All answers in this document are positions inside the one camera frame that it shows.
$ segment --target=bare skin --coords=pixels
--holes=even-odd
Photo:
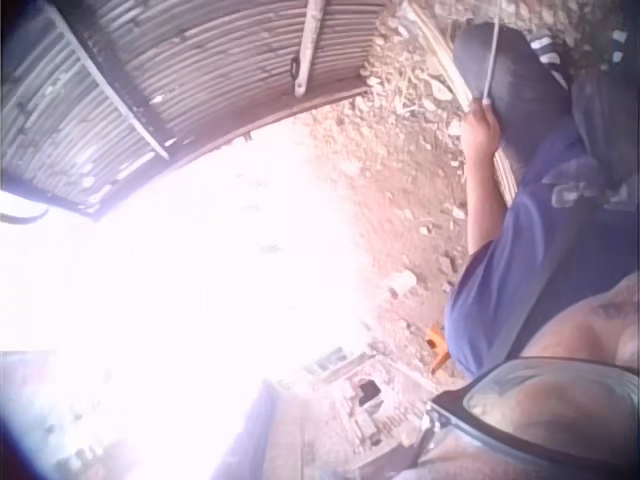
[[[493,157],[500,148],[500,137],[500,125],[491,104],[473,100],[462,126],[469,210],[469,255],[500,236],[507,213],[493,166]]]

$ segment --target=dirt ground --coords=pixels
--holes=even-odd
[[[493,1],[422,4],[450,38],[465,19],[491,20],[495,13]],[[296,121],[321,152],[321,178],[354,207],[353,222],[372,262],[375,313],[369,327],[378,348],[429,377],[434,355],[424,334],[430,325],[443,327],[449,293],[467,261],[462,109],[395,9],[391,5],[380,19],[362,70],[369,93]],[[606,69],[617,20],[612,9],[595,0],[505,0],[502,20],[526,34],[549,29],[571,54],[578,75]],[[381,297],[386,279],[405,269],[417,285],[397,300]],[[445,385],[460,377],[450,361],[436,381]]]

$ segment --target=blue shirt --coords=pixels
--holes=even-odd
[[[527,166],[500,237],[473,255],[452,292],[445,334],[451,356],[468,375],[476,376],[484,370],[493,342],[514,318],[555,236],[562,234],[571,218],[570,206],[558,207],[566,185],[550,185],[550,172],[585,158],[584,143],[572,121],[544,142]],[[607,176],[606,167],[599,172],[600,178],[594,180],[599,185],[591,184],[595,189],[605,183]],[[590,173],[593,172],[582,172],[583,176]],[[637,202],[626,211],[604,206],[597,209],[540,293],[509,358],[517,357],[557,314],[610,290],[637,270]]]

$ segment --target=man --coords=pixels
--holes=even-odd
[[[418,466],[397,480],[639,477],[634,6],[611,71],[574,85],[536,56],[549,41],[501,29],[491,102],[474,100],[463,127],[470,260],[445,323],[474,380],[432,401]],[[454,48],[476,98],[492,29]],[[519,180],[509,209],[500,146]]]

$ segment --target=corrugated metal sheet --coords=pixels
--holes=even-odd
[[[290,69],[306,1],[88,4],[134,83],[175,131],[176,145],[196,138],[185,152],[174,149],[174,163],[184,162],[189,150],[217,146],[233,134],[227,124],[238,131],[243,121],[255,125],[260,116],[282,118],[279,109],[300,110],[301,103],[290,100]],[[314,91],[330,94],[331,85],[353,90],[345,81],[359,78],[383,5],[384,0],[327,2],[307,95],[312,103],[322,103]],[[12,81],[3,84],[3,168],[79,204],[101,192],[107,200],[129,182],[127,177],[115,186],[117,177],[148,160],[152,150],[42,12],[23,30],[37,37],[36,48],[14,62]],[[152,159],[141,172],[157,173],[157,162]]]

